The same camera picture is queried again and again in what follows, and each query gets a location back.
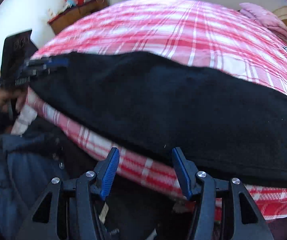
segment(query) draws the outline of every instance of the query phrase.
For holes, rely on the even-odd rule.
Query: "blue gripper pad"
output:
[[[111,148],[107,158],[98,162],[94,171],[97,173],[96,187],[99,189],[99,197],[105,200],[109,195],[113,180],[119,165],[120,153],[115,147]]]
[[[54,58],[49,60],[46,65],[48,67],[68,67],[69,66],[69,60],[67,58]]]
[[[183,195],[190,200],[196,193],[196,178],[198,172],[196,165],[188,161],[179,147],[172,149],[172,163],[176,172]]]

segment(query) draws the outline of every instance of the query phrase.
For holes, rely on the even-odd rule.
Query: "pink and white plaid blanket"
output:
[[[208,66],[287,95],[286,44],[237,11],[194,0],[130,0],[63,30],[33,58],[71,51],[118,54],[149,51],[188,66]],[[118,174],[144,187],[182,197],[173,168],[131,152],[56,111],[29,90],[13,133],[40,115],[91,157],[121,153]],[[287,217],[287,189],[246,185],[266,220]],[[216,202],[220,212],[221,201]]]

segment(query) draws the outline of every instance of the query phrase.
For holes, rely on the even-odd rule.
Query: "wooden dresser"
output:
[[[65,10],[63,13],[58,14],[55,18],[48,21],[48,24],[51,26],[54,34],[57,35],[77,20],[108,6],[108,0],[91,0],[85,2],[83,5]]]

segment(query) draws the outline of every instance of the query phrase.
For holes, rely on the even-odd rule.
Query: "person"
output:
[[[69,178],[60,159],[55,154],[54,158],[45,154],[57,152],[58,140],[54,136],[36,131],[25,136],[2,134],[11,125],[9,100],[17,99],[19,112],[25,94],[0,88],[0,239],[15,238],[29,209],[52,178]]]
[[[20,136],[4,133],[9,120],[8,102],[17,99],[19,112],[25,92],[0,88],[0,239],[15,239],[24,219],[54,177],[75,179],[92,170],[97,161],[75,145],[55,125],[38,117]],[[106,199],[105,226],[119,229],[121,240],[145,239],[161,221],[172,216],[174,201],[166,195],[116,176]],[[70,201],[70,239],[79,239],[76,207]],[[181,235],[189,223],[176,221]]]

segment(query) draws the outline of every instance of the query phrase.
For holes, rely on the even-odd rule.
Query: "metal screw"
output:
[[[109,234],[110,234],[111,236],[115,236],[115,235],[119,234],[119,229],[116,228],[116,229],[112,230]]]
[[[240,184],[240,179],[238,179],[238,178],[232,178],[232,183],[239,185],[239,184]]]
[[[63,162],[60,162],[60,163],[59,163],[59,168],[60,168],[61,170],[64,169],[64,163],[63,163]]]
[[[207,173],[205,173],[204,171],[198,171],[197,175],[201,178],[204,178],[205,176],[207,176]]]
[[[94,171],[87,171],[85,175],[86,175],[88,178],[91,178],[91,177],[93,177],[93,176],[96,175],[96,174],[94,173]]]
[[[58,184],[60,179],[58,177],[55,177],[51,180],[52,184]]]

